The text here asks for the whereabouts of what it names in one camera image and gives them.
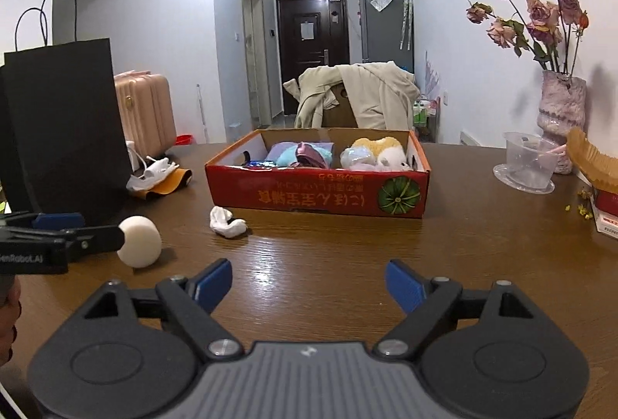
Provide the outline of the person's left hand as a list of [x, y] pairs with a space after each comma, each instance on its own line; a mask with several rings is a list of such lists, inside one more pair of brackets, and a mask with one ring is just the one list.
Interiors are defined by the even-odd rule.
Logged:
[[13, 344], [17, 338], [17, 320], [21, 317], [21, 283], [15, 278], [0, 309], [0, 366], [13, 357]]

